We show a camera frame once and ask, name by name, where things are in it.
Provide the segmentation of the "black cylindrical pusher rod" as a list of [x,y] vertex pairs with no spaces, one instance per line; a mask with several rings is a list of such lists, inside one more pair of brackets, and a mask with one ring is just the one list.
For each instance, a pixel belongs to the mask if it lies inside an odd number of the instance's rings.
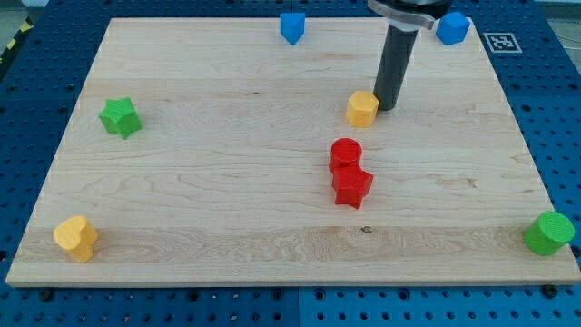
[[380,111],[390,111],[397,104],[417,34],[417,29],[388,27],[373,89]]

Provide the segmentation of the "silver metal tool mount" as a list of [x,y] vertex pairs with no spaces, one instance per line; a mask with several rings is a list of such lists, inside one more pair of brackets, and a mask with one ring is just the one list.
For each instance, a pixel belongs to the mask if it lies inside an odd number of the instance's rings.
[[431,29],[451,7],[451,0],[368,0],[367,7],[404,30]]

